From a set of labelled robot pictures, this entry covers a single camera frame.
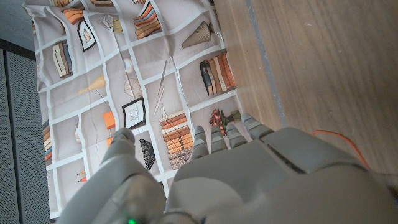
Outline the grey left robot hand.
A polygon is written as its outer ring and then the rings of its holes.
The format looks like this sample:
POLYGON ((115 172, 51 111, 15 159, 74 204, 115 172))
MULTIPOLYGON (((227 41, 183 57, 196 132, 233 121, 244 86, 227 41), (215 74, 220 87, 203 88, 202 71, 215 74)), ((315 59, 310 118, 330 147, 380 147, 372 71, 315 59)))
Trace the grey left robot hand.
POLYGON ((295 128, 274 131, 241 117, 206 141, 195 128, 189 163, 168 193, 135 158, 121 128, 99 170, 58 223, 396 223, 397 204, 363 162, 295 128))

